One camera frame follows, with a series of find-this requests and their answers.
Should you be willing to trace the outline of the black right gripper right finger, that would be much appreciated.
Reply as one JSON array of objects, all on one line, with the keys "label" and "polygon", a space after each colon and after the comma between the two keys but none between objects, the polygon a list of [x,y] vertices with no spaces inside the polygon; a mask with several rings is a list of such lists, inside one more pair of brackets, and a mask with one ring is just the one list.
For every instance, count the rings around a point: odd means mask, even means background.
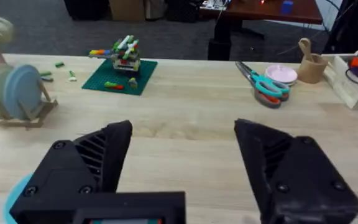
[{"label": "black right gripper right finger", "polygon": [[234,131],[261,223],[352,223],[358,197],[319,144],[246,119]]}]

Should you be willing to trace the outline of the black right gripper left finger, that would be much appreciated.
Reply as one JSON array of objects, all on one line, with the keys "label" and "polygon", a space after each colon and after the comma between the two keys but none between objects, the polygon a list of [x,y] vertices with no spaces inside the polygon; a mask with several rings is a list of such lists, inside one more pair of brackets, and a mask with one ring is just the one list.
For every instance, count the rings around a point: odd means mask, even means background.
[{"label": "black right gripper left finger", "polygon": [[125,120],[54,142],[10,193],[10,223],[73,223],[78,208],[116,192],[131,137]]}]

